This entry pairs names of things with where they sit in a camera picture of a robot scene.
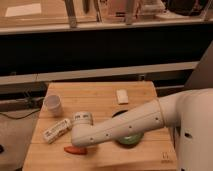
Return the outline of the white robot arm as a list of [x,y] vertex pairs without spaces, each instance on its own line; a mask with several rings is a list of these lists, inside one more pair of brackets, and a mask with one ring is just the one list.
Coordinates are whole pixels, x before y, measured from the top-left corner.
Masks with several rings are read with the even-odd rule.
[[156,98],[96,125],[77,112],[71,142],[87,147],[163,127],[180,129],[178,171],[213,171],[213,88]]

